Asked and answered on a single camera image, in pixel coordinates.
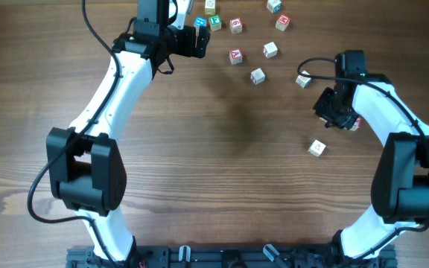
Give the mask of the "green edged plain block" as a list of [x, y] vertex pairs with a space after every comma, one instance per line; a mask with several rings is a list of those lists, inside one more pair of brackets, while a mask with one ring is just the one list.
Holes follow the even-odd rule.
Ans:
[[325, 144], [323, 144], [319, 140], [314, 140], [311, 146], [308, 148], [308, 152], [316, 157], [319, 157], [325, 149], [326, 149]]

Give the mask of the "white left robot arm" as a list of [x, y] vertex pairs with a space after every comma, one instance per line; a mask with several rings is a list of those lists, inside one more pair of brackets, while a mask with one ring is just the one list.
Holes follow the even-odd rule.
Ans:
[[189, 26], [191, 1], [140, 1], [127, 29], [108, 46], [111, 61], [84, 111], [46, 139], [51, 192], [82, 220], [93, 246], [70, 249], [68, 267], [145, 267], [121, 212], [127, 173], [118, 140], [136, 101], [171, 55], [202, 58], [210, 34]]

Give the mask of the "plain red trimmed block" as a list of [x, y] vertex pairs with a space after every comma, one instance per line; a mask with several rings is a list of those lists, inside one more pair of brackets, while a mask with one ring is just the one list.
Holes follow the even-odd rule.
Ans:
[[258, 85], [259, 83], [264, 82], [265, 78], [266, 78], [266, 75], [261, 68], [257, 68], [256, 70], [252, 71], [250, 74], [250, 79], [255, 85]]

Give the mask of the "red Y letter block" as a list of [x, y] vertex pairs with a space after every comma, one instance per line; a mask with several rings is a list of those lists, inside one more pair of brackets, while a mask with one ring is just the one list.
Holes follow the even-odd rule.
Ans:
[[349, 129], [350, 131], [356, 131], [359, 129], [361, 125], [362, 118], [358, 117], [356, 121], [353, 123], [352, 127]]

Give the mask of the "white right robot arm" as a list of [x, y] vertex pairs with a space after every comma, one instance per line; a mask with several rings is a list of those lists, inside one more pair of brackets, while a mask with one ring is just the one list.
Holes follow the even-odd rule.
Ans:
[[350, 130], [362, 118], [384, 149], [371, 186], [371, 206], [339, 233], [346, 261], [378, 257], [404, 232], [429, 227], [429, 126], [416, 117], [383, 74], [366, 69], [362, 51], [332, 59], [334, 87], [314, 105], [327, 127]]

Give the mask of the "red edged plain block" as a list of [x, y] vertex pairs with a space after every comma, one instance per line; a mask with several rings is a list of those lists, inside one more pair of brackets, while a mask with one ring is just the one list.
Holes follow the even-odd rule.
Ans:
[[266, 58], [274, 57], [277, 55], [277, 53], [278, 53], [278, 48], [275, 42], [269, 42], [266, 45], [264, 45], [263, 54]]

